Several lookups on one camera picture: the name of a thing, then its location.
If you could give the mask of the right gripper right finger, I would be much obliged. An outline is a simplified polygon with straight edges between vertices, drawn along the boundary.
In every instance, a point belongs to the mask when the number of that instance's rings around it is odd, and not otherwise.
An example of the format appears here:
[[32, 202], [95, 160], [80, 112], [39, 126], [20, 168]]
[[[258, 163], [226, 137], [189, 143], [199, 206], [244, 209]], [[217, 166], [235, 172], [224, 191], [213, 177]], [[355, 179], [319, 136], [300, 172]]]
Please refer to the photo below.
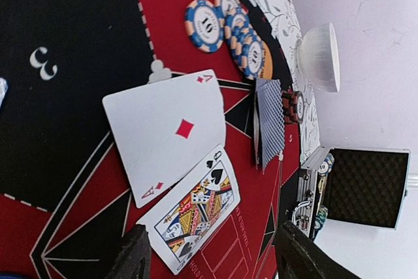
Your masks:
[[281, 224], [276, 231], [274, 247], [279, 278], [358, 277], [331, 259], [290, 221]]

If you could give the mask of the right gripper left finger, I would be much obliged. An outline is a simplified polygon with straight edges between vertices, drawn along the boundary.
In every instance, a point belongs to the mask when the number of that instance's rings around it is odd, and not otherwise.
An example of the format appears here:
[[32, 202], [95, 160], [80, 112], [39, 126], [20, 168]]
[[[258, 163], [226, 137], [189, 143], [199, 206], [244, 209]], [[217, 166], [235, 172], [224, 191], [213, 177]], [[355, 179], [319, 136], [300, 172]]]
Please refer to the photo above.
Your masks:
[[101, 260], [99, 278], [150, 278], [151, 257], [146, 227], [135, 224]]

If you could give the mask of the queen of spades card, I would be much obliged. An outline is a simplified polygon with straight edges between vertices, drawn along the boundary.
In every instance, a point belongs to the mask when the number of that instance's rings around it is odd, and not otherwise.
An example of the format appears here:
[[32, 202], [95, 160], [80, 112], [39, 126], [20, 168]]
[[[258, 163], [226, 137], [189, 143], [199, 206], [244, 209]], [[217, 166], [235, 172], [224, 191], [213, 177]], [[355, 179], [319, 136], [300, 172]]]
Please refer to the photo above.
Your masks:
[[219, 144], [137, 223], [177, 275], [240, 202], [232, 163]]

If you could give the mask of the red black chip stack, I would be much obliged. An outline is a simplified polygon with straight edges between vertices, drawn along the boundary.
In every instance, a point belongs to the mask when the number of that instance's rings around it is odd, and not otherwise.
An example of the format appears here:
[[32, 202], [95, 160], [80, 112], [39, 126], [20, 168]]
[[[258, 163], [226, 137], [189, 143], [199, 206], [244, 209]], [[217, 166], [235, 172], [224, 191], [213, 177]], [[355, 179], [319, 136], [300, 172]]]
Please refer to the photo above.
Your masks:
[[304, 119], [304, 98], [301, 91], [283, 91], [282, 104], [285, 124], [301, 124]]

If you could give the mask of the spread blue chips pile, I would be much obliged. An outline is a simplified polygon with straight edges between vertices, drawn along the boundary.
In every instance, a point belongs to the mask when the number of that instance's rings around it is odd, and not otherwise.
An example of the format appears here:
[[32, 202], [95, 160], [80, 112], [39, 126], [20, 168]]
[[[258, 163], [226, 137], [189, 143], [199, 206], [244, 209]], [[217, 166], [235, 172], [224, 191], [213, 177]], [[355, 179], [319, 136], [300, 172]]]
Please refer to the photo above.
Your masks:
[[224, 19], [225, 40], [234, 62], [247, 79], [259, 78], [265, 65], [265, 49], [246, 10], [239, 0], [214, 0], [214, 4]]

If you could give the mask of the single blue white chip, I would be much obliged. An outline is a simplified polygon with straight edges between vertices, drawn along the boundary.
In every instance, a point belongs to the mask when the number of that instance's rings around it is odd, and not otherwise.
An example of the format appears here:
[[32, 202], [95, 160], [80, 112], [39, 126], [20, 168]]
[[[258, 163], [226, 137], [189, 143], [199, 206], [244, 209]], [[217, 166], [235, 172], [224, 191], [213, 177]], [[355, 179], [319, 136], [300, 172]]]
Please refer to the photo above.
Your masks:
[[192, 44], [211, 54], [223, 43], [223, 19], [209, 0], [193, 0], [185, 9], [185, 31]]

